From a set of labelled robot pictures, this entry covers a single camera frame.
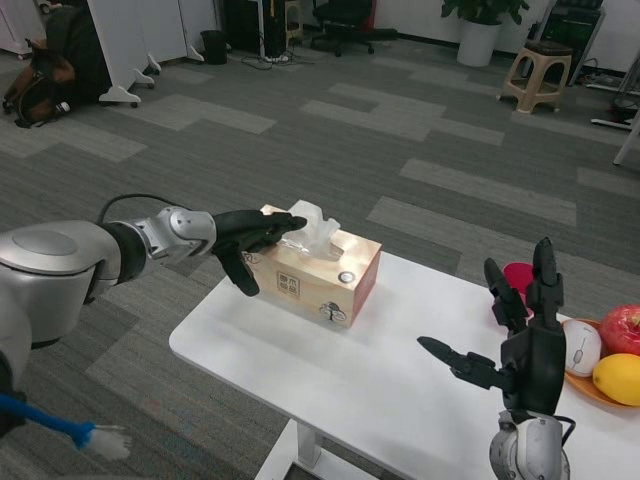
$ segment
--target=white flower pot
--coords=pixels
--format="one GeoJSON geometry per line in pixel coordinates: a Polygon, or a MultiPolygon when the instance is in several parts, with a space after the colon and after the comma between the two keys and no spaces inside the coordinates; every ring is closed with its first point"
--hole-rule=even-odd
{"type": "Polygon", "coordinates": [[[499,33],[500,25],[481,25],[463,20],[458,62],[470,67],[489,65],[499,33]]]}

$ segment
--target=white computer mouse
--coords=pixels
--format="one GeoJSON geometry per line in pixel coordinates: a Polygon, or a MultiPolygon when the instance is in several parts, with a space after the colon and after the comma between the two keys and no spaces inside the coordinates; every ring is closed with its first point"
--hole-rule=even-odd
{"type": "Polygon", "coordinates": [[[567,338],[565,370],[579,377],[590,377],[600,361],[600,334],[591,325],[580,320],[567,320],[562,326],[567,338]]]}

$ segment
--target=gray carpet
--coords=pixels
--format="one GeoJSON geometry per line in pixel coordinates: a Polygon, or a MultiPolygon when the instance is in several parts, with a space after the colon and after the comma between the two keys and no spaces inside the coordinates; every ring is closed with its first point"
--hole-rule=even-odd
{"type": "MultiPolygon", "coordinates": [[[[575,87],[558,114],[525,116],[495,100],[508,60],[467,69],[453,50],[404,41],[374,56],[299,53],[313,64],[257,71],[233,57],[166,68],[155,90],[138,90],[137,110],[96,106],[32,130],[3,120],[0,228],[94,219],[110,197],[135,191],[212,213],[302,198],[388,252],[478,283],[485,257],[527,261],[549,235],[566,274],[564,313],[598,319],[638,301],[640,152],[636,144],[612,166],[624,135],[589,124],[605,115],[607,95],[575,87]]],[[[17,67],[0,57],[3,88],[17,67]]],[[[158,208],[130,201],[111,218],[158,208]]],[[[202,258],[120,286],[86,307],[71,335],[33,353],[23,382],[31,402],[127,426],[127,461],[27,426],[2,443],[0,476],[252,478],[286,419],[168,347],[221,278],[202,258]]]]}

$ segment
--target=blue brush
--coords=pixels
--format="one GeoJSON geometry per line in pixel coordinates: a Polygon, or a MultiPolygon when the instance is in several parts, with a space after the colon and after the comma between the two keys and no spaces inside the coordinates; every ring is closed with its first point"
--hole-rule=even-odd
{"type": "Polygon", "coordinates": [[[70,422],[3,394],[0,394],[0,411],[66,433],[79,450],[89,449],[108,460],[121,460],[129,456],[131,438],[122,434],[123,427],[70,422]]]}

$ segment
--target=orange bowl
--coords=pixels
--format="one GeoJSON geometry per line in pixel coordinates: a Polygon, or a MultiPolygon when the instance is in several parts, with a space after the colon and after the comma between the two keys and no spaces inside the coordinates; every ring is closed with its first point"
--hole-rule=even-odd
{"type": "MultiPolygon", "coordinates": [[[[575,318],[574,320],[579,320],[584,323],[588,323],[596,330],[600,330],[600,323],[594,320],[587,320],[584,318],[575,318]]],[[[633,407],[631,405],[624,405],[623,403],[616,402],[615,400],[609,398],[604,393],[602,393],[593,383],[593,378],[591,376],[588,377],[578,377],[577,375],[573,375],[571,373],[565,372],[564,378],[567,383],[570,383],[575,389],[582,392],[587,397],[596,400],[599,403],[603,403],[610,407],[615,408],[638,408],[633,407]]]]}

